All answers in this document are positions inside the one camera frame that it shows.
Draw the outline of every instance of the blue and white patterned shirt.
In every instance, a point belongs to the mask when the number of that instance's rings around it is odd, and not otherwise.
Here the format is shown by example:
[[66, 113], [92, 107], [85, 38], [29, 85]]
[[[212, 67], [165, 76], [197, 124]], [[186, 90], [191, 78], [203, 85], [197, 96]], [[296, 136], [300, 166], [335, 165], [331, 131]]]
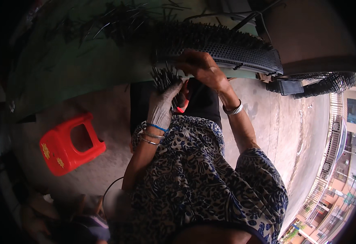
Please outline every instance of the blue and white patterned shirt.
[[[145, 127], [143, 122], [132, 136], [134, 150]], [[113, 231], [120, 243], [165, 243], [203, 223], [275, 244], [288, 206], [283, 181], [261, 149], [246, 150], [233, 169], [224, 159], [220, 127], [186, 115], [173, 115], [145, 177], [129, 195], [130, 218]]]

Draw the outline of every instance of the black pants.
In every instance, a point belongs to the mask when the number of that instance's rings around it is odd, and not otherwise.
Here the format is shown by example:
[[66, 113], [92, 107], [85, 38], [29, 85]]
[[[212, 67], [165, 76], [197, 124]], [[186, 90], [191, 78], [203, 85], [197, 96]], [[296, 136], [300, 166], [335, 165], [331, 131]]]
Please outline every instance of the black pants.
[[[211, 120], [221, 128], [219, 97], [216, 91], [194, 78], [189, 79], [187, 89], [189, 90], [189, 104], [183, 114]], [[153, 81], [132, 83], [130, 85], [131, 135], [141, 122], [147, 120], [150, 95], [154, 90], [156, 89], [153, 86]]]

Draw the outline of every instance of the concrete floor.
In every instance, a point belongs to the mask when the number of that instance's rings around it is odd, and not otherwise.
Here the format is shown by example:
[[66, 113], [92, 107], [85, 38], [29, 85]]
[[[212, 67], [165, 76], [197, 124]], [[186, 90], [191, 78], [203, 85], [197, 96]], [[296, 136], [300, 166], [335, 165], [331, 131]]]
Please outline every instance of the concrete floor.
[[[257, 80], [236, 79], [231, 83], [254, 125], [258, 145], [273, 161], [288, 188], [290, 203], [284, 222], [286, 228], [301, 208], [317, 174], [327, 136], [329, 97], [294, 100], [267, 91], [265, 84]], [[40, 153], [39, 140], [55, 125], [85, 110], [93, 114], [94, 129], [105, 141], [107, 150], [76, 170], [55, 177]], [[239, 152], [227, 115], [221, 106], [220, 110], [226, 159], [235, 167]], [[115, 179], [124, 175], [132, 156], [128, 146], [130, 99], [127, 85], [66, 100], [36, 117], [35, 123], [11, 126], [12, 145], [29, 182], [48, 187], [53, 199], [73, 202], [80, 194], [103, 195]]]

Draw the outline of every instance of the green table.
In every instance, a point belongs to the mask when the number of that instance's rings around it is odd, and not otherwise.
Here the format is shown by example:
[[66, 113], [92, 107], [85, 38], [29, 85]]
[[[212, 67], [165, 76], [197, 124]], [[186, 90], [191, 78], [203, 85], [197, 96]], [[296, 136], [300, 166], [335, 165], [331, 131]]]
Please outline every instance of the green table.
[[[148, 2], [149, 7], [169, 3], [167, 0]], [[201, 14], [206, 7], [205, 1], [180, 2], [183, 2], [182, 6], [191, 9], [175, 11], [178, 20]], [[10, 123], [78, 95], [112, 85], [152, 79], [149, 59], [151, 43], [148, 40], [118, 47], [113, 40], [104, 38], [101, 32], [99, 39], [86, 39], [79, 47], [78, 39], [65, 43], [62, 35], [55, 36], [51, 41], [44, 39], [46, 30], [53, 28], [67, 14], [72, 20], [89, 20], [106, 10], [105, 3], [106, 1], [98, 0], [73, 0], [57, 1], [56, 6], [45, 6], [44, 14], [37, 20], [28, 44], [9, 76], [7, 102], [11, 104], [14, 101], [15, 105], [13, 113], [10, 110], [6, 112]], [[218, 18], [228, 27], [237, 23], [229, 17]], [[193, 19], [193, 22], [218, 24], [215, 17]], [[257, 35], [252, 25], [245, 25], [241, 31]], [[222, 70], [228, 77], [255, 78], [252, 71], [234, 71], [229, 68]]]

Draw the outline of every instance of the metal watch band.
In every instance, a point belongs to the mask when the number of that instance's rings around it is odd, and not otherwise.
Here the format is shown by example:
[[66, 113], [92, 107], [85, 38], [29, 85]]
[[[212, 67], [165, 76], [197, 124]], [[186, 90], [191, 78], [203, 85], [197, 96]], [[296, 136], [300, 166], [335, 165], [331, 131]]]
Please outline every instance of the metal watch band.
[[223, 110], [227, 115], [233, 115], [233, 114], [238, 114], [242, 109], [243, 109], [243, 104], [242, 101], [239, 99], [240, 105], [239, 107], [235, 108], [234, 110], [226, 110], [224, 105], [223, 105]]

